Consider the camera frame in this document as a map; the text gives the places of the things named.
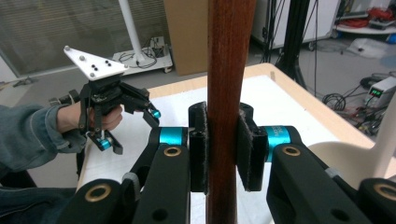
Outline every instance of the white wall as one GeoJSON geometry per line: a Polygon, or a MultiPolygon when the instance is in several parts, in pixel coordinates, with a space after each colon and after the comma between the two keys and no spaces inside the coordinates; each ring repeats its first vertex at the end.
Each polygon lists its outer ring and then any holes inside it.
{"type": "Polygon", "coordinates": [[[3,58],[0,57],[0,82],[10,82],[15,81],[17,77],[8,67],[6,62],[4,62],[3,58]]]}

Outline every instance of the white table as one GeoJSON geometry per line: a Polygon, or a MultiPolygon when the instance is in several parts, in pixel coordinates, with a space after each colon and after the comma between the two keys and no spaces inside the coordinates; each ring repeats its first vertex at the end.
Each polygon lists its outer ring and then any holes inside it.
{"type": "MultiPolygon", "coordinates": [[[[188,107],[206,100],[205,77],[151,89],[150,92],[153,96],[152,103],[163,115],[160,119],[161,126],[187,127],[188,107]]],[[[335,115],[271,64],[246,68],[241,102],[254,107],[254,120],[258,126],[292,125],[300,132],[307,146],[318,142],[340,140],[366,147],[373,145],[370,139],[335,115]]],[[[111,150],[101,152],[94,144],[89,143],[79,187],[97,178],[121,181],[123,174],[132,168],[140,152],[145,148],[150,127],[142,119],[142,115],[135,113],[123,116],[123,121],[112,133],[124,145],[124,154],[116,155],[111,150]]],[[[271,214],[265,201],[270,166],[270,163],[265,164],[265,178],[261,192],[244,192],[240,178],[236,178],[239,223],[270,222],[271,214]]],[[[191,195],[191,223],[205,223],[203,193],[191,195]]]]}

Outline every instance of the white stand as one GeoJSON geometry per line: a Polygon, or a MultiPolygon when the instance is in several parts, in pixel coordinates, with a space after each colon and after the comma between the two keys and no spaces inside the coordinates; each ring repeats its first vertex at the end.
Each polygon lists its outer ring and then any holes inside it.
{"type": "Polygon", "coordinates": [[[151,38],[150,46],[142,49],[134,27],[134,19],[128,0],[119,0],[119,3],[128,30],[128,35],[131,38],[132,47],[134,49],[118,52],[113,55],[114,61],[129,66],[129,69],[125,71],[124,75],[160,68],[163,68],[165,73],[172,71],[172,58],[169,54],[168,46],[163,43],[163,37],[151,38]],[[161,57],[154,51],[157,48],[162,48],[161,57]]]}

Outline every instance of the cardboard box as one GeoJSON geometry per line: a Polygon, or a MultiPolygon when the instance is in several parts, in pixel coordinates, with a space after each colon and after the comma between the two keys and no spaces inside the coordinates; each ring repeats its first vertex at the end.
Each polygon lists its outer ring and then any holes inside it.
{"type": "Polygon", "coordinates": [[[207,71],[207,0],[164,0],[173,60],[180,76],[207,71]]]}

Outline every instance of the white chair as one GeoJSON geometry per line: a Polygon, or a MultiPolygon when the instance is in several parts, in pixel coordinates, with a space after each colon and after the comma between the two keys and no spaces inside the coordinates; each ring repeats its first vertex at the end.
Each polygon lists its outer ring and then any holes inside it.
{"type": "Polygon", "coordinates": [[[341,177],[357,189],[363,179],[385,177],[390,159],[396,151],[395,115],[396,93],[382,119],[373,148],[357,147],[342,142],[318,143],[308,148],[327,165],[338,170],[341,177]]]}

